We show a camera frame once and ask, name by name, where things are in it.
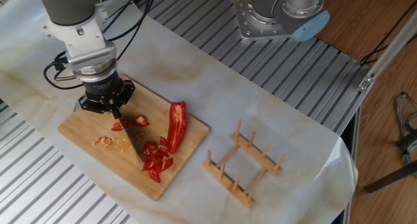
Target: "metal bracket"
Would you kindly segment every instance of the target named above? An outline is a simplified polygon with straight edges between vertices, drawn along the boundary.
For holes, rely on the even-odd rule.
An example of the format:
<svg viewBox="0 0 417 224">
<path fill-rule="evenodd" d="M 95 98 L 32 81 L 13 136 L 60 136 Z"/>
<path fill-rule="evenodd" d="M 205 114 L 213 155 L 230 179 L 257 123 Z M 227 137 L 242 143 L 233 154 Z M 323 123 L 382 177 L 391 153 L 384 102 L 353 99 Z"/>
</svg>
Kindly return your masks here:
<svg viewBox="0 0 417 224">
<path fill-rule="evenodd" d="M 262 16 L 253 9 L 250 0 L 233 0 L 233 3 L 243 39 L 270 40 L 291 37 L 274 18 L 263 20 Z"/>
<path fill-rule="evenodd" d="M 361 92 L 367 92 L 372 87 L 374 82 L 375 80 L 372 77 L 366 76 L 360 82 L 358 90 Z"/>
</svg>

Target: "sliced red pepper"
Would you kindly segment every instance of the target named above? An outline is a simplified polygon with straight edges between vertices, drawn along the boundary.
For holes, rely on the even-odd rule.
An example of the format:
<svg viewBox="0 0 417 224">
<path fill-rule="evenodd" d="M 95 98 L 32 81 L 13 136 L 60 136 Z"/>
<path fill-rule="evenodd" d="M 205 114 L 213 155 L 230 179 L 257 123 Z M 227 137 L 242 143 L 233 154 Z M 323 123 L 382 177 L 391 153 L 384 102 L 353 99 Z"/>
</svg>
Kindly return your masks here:
<svg viewBox="0 0 417 224">
<path fill-rule="evenodd" d="M 169 157 L 168 155 L 168 148 L 162 145 L 159 145 L 159 154 L 165 156 L 165 157 Z"/>
<path fill-rule="evenodd" d="M 113 131 L 123 130 L 123 125 L 122 125 L 122 123 L 120 122 L 119 119 L 116 120 L 116 123 L 113 125 L 111 130 L 113 130 Z"/>
<path fill-rule="evenodd" d="M 162 158 L 163 158 L 162 156 L 158 155 L 158 156 L 152 156 L 146 159 L 145 162 L 143 163 L 142 171 L 146 171 L 150 168 L 153 168 L 154 166 L 161 164 Z"/>
<path fill-rule="evenodd" d="M 165 157 L 169 157 L 168 148 L 167 148 L 167 140 L 162 136 L 160 137 L 160 140 L 159 140 L 159 153 Z"/>
<path fill-rule="evenodd" d="M 165 147 L 167 146 L 167 140 L 162 136 L 160 136 L 159 138 L 159 145 L 165 146 Z"/>
<path fill-rule="evenodd" d="M 126 119 L 119 120 L 119 119 L 117 119 L 111 130 L 113 130 L 113 131 L 123 130 L 123 128 L 127 127 L 129 124 L 130 124 L 129 120 L 126 120 Z"/>
<path fill-rule="evenodd" d="M 169 110 L 169 128 L 168 128 L 168 151 L 174 154 L 180 147 L 184 139 L 187 128 L 187 105 L 184 101 L 181 103 L 172 103 Z"/>
<path fill-rule="evenodd" d="M 145 119 L 143 116 L 138 116 L 138 118 L 135 119 L 135 125 L 140 127 L 146 127 L 149 125 L 149 122 Z"/>
<path fill-rule="evenodd" d="M 164 171 L 164 170 L 166 170 L 166 169 L 170 168 L 170 167 L 172 166 L 172 164 L 173 164 L 173 163 L 174 163 L 174 159 L 173 159 L 173 158 L 169 158 L 168 160 L 166 160 L 166 161 L 162 162 L 162 164 L 157 165 L 157 166 L 155 167 L 155 171 L 156 171 L 157 173 L 161 173 L 162 171 Z"/>
<path fill-rule="evenodd" d="M 154 151 L 158 152 L 158 149 L 156 148 L 156 144 L 154 143 L 145 143 L 145 146 L 143 146 L 143 150 L 142 150 L 142 157 L 143 158 L 148 158 L 151 155 L 155 155 Z"/>
<path fill-rule="evenodd" d="M 149 178 L 151 178 L 153 181 L 155 181 L 155 182 L 157 182 L 157 183 L 160 183 L 160 180 L 159 180 L 159 175 L 158 175 L 158 173 L 155 171 L 155 169 L 154 169 L 154 168 L 150 168 L 150 169 L 149 169 L 149 171 L 148 171 L 148 173 L 149 173 Z"/>
</svg>

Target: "marble-patterned paper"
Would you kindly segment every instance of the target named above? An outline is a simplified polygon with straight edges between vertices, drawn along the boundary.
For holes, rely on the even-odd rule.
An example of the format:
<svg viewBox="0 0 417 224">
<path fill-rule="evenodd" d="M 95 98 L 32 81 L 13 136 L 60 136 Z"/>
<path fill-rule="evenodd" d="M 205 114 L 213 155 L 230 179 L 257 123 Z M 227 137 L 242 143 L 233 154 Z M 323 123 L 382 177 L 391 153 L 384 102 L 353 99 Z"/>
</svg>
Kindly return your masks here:
<svg viewBox="0 0 417 224">
<path fill-rule="evenodd" d="M 106 6 L 112 11 L 118 4 Z M 106 37 L 140 15 L 128 7 Z M 118 62 L 119 72 L 169 101 L 186 101 L 188 112 L 210 126 L 166 193 L 151 201 L 57 131 L 84 90 L 61 91 L 44 80 L 44 67 L 65 48 L 45 36 L 46 19 L 40 0 L 10 0 L 0 9 L 0 98 L 140 223 L 331 223 L 350 201 L 357 170 L 338 135 L 147 18 Z M 128 39 L 116 41 L 119 50 Z M 278 177 L 267 173 L 256 185 L 250 210 L 201 166 L 207 150 L 220 161 L 233 147 L 230 135 L 239 119 L 243 136 L 257 132 L 254 145 L 272 143 L 270 158 L 287 155 Z M 225 168 L 242 177 L 243 188 L 261 171 L 241 150 Z"/>
</svg>

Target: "knife blade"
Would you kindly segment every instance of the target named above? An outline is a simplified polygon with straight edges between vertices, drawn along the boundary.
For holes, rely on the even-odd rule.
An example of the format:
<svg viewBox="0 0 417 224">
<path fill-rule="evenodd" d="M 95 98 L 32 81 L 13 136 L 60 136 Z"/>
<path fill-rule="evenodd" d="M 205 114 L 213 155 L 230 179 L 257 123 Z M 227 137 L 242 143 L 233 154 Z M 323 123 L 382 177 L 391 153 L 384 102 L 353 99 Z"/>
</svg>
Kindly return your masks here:
<svg viewBox="0 0 417 224">
<path fill-rule="evenodd" d="M 123 127 L 123 130 L 128 136 L 128 140 L 132 145 L 132 148 L 136 152 L 139 163 L 142 163 L 144 160 L 143 156 L 141 155 L 144 146 L 144 140 L 142 139 L 144 137 L 143 131 L 138 127 Z"/>
</svg>

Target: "metal table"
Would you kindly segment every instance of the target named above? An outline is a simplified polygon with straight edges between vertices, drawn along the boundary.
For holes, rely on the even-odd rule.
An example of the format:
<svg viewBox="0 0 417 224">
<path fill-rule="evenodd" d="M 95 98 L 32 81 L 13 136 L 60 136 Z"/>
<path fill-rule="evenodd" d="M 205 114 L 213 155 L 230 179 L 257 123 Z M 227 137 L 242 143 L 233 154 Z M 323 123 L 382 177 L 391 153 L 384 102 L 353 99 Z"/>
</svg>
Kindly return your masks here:
<svg viewBox="0 0 417 224">
<path fill-rule="evenodd" d="M 149 16 L 342 135 L 354 157 L 365 97 L 356 88 L 368 67 L 317 39 L 245 41 L 233 0 L 155 0 Z M 0 219 L 137 223 L 6 103 L 0 104 L 0 166 Z M 335 223 L 349 223 L 349 209 Z"/>
</svg>

